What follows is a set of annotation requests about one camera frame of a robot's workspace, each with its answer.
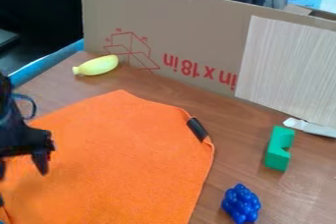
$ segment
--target green toy block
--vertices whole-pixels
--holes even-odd
[[[265,155],[265,166],[279,171],[286,171],[291,153],[284,148],[292,147],[295,131],[274,126]]]

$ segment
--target table surface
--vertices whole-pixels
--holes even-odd
[[[72,67],[91,59],[77,53],[19,90],[39,115],[112,90],[186,109],[198,117],[216,147],[214,163],[190,223],[233,223],[220,209],[224,192],[243,183],[257,193],[257,223],[334,223],[336,142],[297,132],[285,173],[262,164],[272,127],[288,117],[235,98],[186,86],[127,66],[98,77],[74,77]]]

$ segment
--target blue toy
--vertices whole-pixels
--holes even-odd
[[[222,201],[222,208],[234,219],[236,224],[254,222],[261,209],[259,198],[242,184],[229,189]]]

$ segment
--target cardboard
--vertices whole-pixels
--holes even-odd
[[[313,9],[313,8],[308,8],[308,7],[301,7],[297,6],[294,4],[288,4],[285,8],[284,11],[299,14],[299,15],[305,15],[305,16],[313,16],[313,17],[319,17],[325,20],[329,21],[336,21],[336,14],[318,10],[318,9]]]
[[[251,16],[336,23],[228,0],[83,0],[84,47],[143,71],[234,95]]]

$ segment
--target cloth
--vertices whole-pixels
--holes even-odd
[[[214,150],[189,119],[118,90],[33,121],[56,142],[49,173],[42,177],[29,156],[7,160],[0,216],[15,224],[188,223]]]

